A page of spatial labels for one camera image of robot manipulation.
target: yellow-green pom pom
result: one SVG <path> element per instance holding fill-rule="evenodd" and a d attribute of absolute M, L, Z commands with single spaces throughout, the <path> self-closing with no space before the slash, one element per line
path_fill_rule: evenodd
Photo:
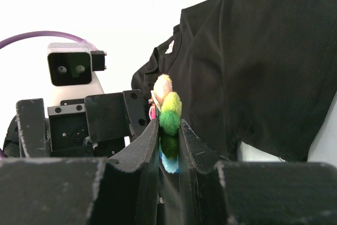
<path fill-rule="evenodd" d="M 164 99 L 162 105 L 162 112 L 172 111 L 179 117 L 181 116 L 182 103 L 180 97 L 176 92 L 170 92 Z"/>
<path fill-rule="evenodd" d="M 159 116 L 159 125 L 165 134 L 175 136 L 180 128 L 180 117 L 172 111 L 162 112 Z"/>
<path fill-rule="evenodd" d="M 168 159 L 176 159 L 179 154 L 179 140 L 178 137 L 172 137 L 166 134 L 160 139 L 162 152 Z"/>

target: yellow pom pom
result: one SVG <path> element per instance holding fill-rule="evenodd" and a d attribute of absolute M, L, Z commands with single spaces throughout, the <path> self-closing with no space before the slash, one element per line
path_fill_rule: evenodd
<path fill-rule="evenodd" d="M 170 92 L 164 99 L 162 105 L 162 112 L 172 111 L 175 112 L 179 117 L 181 116 L 182 103 L 180 97 L 176 92 Z"/>
<path fill-rule="evenodd" d="M 168 75 L 161 75 L 153 86 L 153 92 L 159 105 L 163 104 L 164 98 L 172 92 L 172 81 Z"/>

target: black t-shirt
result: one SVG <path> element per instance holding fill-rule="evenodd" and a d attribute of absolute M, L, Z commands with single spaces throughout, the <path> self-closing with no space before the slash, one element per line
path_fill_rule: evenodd
<path fill-rule="evenodd" d="M 173 37 L 154 49 L 132 88 L 147 101 L 167 73 L 182 118 L 230 160 L 242 141 L 305 161 L 337 91 L 336 22 L 337 0 L 208 0 L 182 10 Z M 170 222 L 179 181 L 161 170 Z"/>

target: pink object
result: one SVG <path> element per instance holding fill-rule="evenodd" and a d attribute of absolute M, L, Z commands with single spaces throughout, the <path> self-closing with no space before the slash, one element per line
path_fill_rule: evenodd
<path fill-rule="evenodd" d="M 150 117 L 150 120 L 153 120 L 156 118 L 156 107 L 155 106 L 151 106 L 150 110 L 148 111 L 148 116 Z"/>

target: camera lens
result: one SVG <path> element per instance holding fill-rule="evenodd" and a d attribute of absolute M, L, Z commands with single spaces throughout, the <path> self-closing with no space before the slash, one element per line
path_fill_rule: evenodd
<path fill-rule="evenodd" d="M 57 71 L 59 72 L 59 74 L 64 74 L 67 72 L 67 68 L 64 66 L 59 66 L 57 67 Z"/>
<path fill-rule="evenodd" d="M 76 72 L 77 72 L 78 74 L 81 74 L 81 73 L 83 73 L 84 71 L 85 71 L 85 67 L 84 67 L 84 66 L 79 65 L 79 66 L 76 67 Z"/>

